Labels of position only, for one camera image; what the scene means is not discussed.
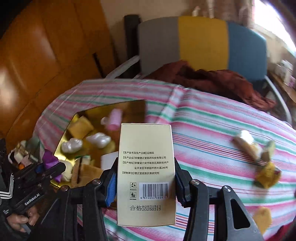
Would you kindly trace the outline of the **person left hand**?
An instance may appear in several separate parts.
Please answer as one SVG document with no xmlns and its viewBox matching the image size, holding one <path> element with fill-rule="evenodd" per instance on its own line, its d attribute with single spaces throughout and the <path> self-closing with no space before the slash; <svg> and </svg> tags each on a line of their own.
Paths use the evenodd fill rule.
<svg viewBox="0 0 296 241">
<path fill-rule="evenodd" d="M 37 220 L 39 219 L 40 215 L 36 206 L 32 206 L 30 209 L 27 210 L 27 216 L 17 215 L 15 213 L 11 214 L 7 217 L 8 224 L 17 231 L 26 232 L 21 225 L 28 223 L 31 226 L 34 226 Z"/>
</svg>

